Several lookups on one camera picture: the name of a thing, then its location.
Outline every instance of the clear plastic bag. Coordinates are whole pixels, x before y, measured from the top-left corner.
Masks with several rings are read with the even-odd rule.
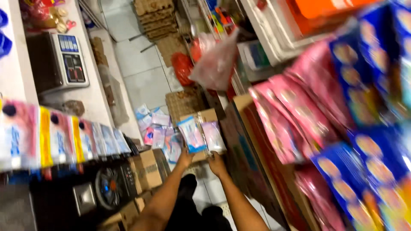
[[[202,56],[193,68],[189,79],[198,82],[200,85],[211,90],[226,91],[235,58],[237,56],[237,37],[239,30],[216,43],[203,43],[200,40]]]

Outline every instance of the black pants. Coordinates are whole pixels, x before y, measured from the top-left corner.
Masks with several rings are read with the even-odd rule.
[[[230,223],[217,206],[205,208],[202,216],[193,199],[177,198],[166,231],[232,231]]]

